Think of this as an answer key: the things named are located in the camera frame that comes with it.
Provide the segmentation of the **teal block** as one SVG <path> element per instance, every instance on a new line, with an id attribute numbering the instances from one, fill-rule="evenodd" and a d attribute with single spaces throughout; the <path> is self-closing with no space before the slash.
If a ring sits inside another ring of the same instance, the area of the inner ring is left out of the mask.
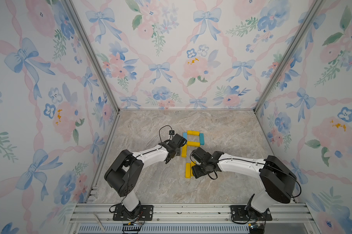
<path id="1" fill-rule="evenodd" d="M 204 139 L 203 133 L 199 134 L 199 143 L 200 143 L 200 145 L 205 145 L 205 139 Z"/>

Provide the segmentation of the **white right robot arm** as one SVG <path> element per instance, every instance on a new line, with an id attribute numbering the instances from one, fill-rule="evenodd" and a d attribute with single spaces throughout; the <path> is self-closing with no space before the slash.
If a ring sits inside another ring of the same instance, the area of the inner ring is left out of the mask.
<path id="1" fill-rule="evenodd" d="M 218 172 L 233 172 L 262 182 L 264 189 L 253 194 L 241 211 L 232 212 L 233 216 L 242 213 L 247 220 L 265 217 L 269 207 L 276 203 L 289 204 L 295 197 L 293 192 L 298 184 L 296 175 L 275 156 L 246 159 L 220 151 L 210 154 L 199 147 L 191 153 L 191 157 L 196 161 L 196 165 L 191 167 L 195 178 L 210 176 L 211 173 L 217 176 Z"/>

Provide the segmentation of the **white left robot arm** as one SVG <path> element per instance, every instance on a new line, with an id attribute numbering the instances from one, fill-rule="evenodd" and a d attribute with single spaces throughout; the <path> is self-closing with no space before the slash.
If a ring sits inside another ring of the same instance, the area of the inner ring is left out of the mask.
<path id="1" fill-rule="evenodd" d="M 104 179 L 122 198 L 120 205 L 125 211 L 132 213 L 141 207 L 141 202 L 133 190 L 142 170 L 159 162 L 169 163 L 176 156 L 177 150 L 186 143 L 187 139 L 176 134 L 173 138 L 141 152 L 120 152 L 106 171 Z"/>

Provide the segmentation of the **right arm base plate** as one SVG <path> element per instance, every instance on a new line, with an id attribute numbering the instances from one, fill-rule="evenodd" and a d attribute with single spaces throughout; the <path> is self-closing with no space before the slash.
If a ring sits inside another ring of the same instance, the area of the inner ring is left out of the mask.
<path id="1" fill-rule="evenodd" d="M 272 221 L 272 214 L 269 208 L 260 213 L 254 208 L 247 208 L 246 205 L 231 205 L 231 219 L 234 222 L 249 223 L 256 221 Z"/>

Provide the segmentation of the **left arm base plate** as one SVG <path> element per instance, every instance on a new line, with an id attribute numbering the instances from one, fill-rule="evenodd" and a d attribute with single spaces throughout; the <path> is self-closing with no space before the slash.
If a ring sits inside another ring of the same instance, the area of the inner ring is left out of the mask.
<path id="1" fill-rule="evenodd" d="M 128 211 L 123 205 L 115 206 L 109 210 L 113 214 L 113 221 L 151 221 L 154 214 L 153 205 L 139 205 L 133 211 Z"/>

